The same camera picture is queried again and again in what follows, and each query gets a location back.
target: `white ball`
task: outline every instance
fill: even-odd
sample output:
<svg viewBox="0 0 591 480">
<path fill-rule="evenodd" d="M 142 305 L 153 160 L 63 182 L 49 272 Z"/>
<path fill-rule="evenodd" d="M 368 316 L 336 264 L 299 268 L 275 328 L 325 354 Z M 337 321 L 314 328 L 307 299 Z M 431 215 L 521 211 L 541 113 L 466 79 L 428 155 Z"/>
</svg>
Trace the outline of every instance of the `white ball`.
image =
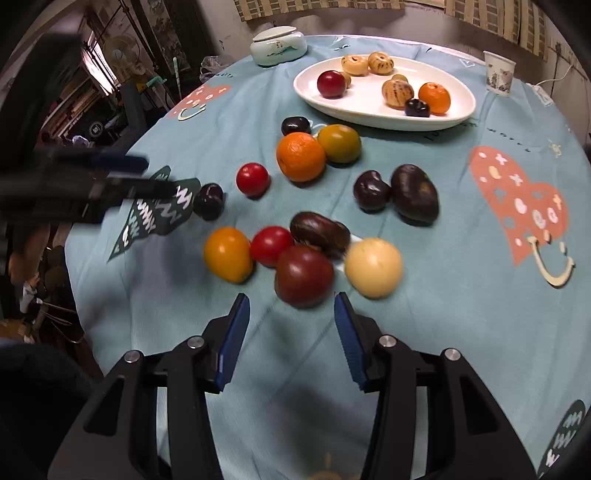
<svg viewBox="0 0 591 480">
<path fill-rule="evenodd" d="M 345 256 L 345 275 L 361 295 L 390 295 L 402 280 L 404 262 L 398 249 L 381 238 L 352 244 Z"/>
</svg>

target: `dark red tomato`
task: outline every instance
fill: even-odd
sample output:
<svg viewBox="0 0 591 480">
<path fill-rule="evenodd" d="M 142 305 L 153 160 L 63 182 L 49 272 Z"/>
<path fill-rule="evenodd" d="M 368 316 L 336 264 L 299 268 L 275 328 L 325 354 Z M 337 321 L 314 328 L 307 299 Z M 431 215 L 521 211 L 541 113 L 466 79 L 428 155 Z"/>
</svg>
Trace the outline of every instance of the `dark red tomato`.
<svg viewBox="0 0 591 480">
<path fill-rule="evenodd" d="M 339 72 L 326 70 L 318 76 L 316 87 L 323 97 L 337 98 L 347 89 L 347 81 Z"/>
<path fill-rule="evenodd" d="M 251 257 L 266 267 L 275 268 L 279 255 L 294 245 L 290 231 L 282 226 L 267 226 L 251 242 Z"/>
<path fill-rule="evenodd" d="M 269 172 L 260 163 L 247 163 L 236 174 L 238 190 L 250 198 L 260 197 L 270 184 Z"/>
</svg>

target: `white plate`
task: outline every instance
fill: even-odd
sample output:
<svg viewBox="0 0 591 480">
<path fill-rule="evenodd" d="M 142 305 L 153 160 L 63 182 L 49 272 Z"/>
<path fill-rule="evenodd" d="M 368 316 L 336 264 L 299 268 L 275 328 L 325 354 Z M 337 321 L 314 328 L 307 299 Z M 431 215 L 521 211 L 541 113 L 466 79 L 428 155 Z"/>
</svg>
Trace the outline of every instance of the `white plate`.
<svg viewBox="0 0 591 480">
<path fill-rule="evenodd" d="M 420 61 L 392 57 L 394 71 L 390 75 L 352 77 L 351 87 L 341 98 L 324 98 L 316 88 L 318 76 L 326 70 L 341 71 L 340 59 L 318 62 L 295 77 L 295 92 L 312 107 L 340 120 L 368 127 L 409 132 L 428 132 L 455 127 L 476 110 L 476 99 L 470 89 L 453 75 Z M 415 96 L 427 82 L 443 85 L 452 97 L 452 106 L 445 115 L 429 118 L 406 116 L 404 110 L 390 108 L 382 97 L 382 84 L 396 73 L 403 74 L 413 86 Z"/>
</svg>

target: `striped fruit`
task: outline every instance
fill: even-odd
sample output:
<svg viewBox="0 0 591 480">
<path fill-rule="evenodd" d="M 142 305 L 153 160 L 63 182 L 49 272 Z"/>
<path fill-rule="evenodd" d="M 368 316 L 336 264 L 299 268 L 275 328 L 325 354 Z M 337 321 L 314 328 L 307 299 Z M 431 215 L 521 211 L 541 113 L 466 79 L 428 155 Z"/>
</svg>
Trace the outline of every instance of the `striped fruit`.
<svg viewBox="0 0 591 480">
<path fill-rule="evenodd" d="M 374 51 L 368 58 L 368 66 L 372 73 L 388 75 L 394 70 L 394 61 L 383 51 Z"/>
<path fill-rule="evenodd" d="M 382 85 L 382 96 L 388 106 L 404 108 L 407 101 L 414 97 L 413 87 L 402 80 L 387 80 Z"/>
</svg>

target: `tablecloth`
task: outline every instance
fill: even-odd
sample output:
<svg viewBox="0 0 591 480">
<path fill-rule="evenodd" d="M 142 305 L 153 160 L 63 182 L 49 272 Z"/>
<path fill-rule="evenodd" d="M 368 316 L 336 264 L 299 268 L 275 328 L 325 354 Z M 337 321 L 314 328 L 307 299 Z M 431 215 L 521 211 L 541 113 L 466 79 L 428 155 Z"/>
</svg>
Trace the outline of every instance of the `tablecloth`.
<svg viewBox="0 0 591 480">
<path fill-rule="evenodd" d="M 544 106 L 519 80 L 508 98 L 489 92 L 485 67 L 469 60 L 376 38 L 307 39 L 308 53 L 296 61 L 263 68 L 247 57 L 230 66 L 137 142 L 132 152 L 149 158 L 149 176 L 186 179 L 175 201 L 125 204 L 109 212 L 100 230 L 72 230 L 66 260 L 99 365 L 108 371 L 129 349 L 148 355 L 173 348 L 226 314 L 244 292 L 251 323 L 232 383 L 222 395 L 208 396 L 225 478 L 359 475 L 376 396 L 361 393 L 351 380 L 332 300 L 296 310 L 277 299 L 273 270 L 259 266 L 237 286 L 215 277 L 202 258 L 207 236 L 221 226 L 252 238 L 266 225 L 288 226 L 295 213 L 312 210 L 355 235 L 379 236 L 398 247 L 405 276 L 394 294 L 368 300 L 341 272 L 335 292 L 347 292 L 358 311 L 413 349 L 460 350 L 537 466 L 563 413 L 575 400 L 588 404 L 591 398 L 591 176 L 581 146 L 556 106 Z M 363 142 L 361 159 L 349 168 L 328 167 L 317 183 L 296 187 L 275 160 L 281 121 L 303 115 L 313 124 L 341 122 L 297 97 L 293 79 L 320 60 L 375 50 L 455 75 L 476 97 L 473 118 L 434 133 L 353 125 Z M 178 120 L 204 104 L 201 113 Z M 272 176 L 258 201 L 235 184 L 238 168 L 251 161 Z M 441 213 L 432 228 L 406 225 L 391 208 L 367 215 L 355 205 L 352 187 L 361 172 L 378 170 L 388 179 L 403 163 L 421 167 L 439 191 Z M 489 190 L 497 177 L 504 188 Z M 219 183 L 227 193 L 218 220 L 191 214 L 193 178 Z M 520 198 L 521 191 L 529 196 Z M 499 213 L 495 199 L 512 213 Z M 550 245 L 542 240 L 545 229 L 555 236 Z M 552 275 L 567 262 L 560 242 L 575 260 L 563 288 L 541 275 L 527 243 L 532 234 Z M 415 474 L 424 470 L 426 455 L 424 395 L 419 399 Z M 161 394 L 158 430 L 166 455 L 164 405 Z"/>
</svg>

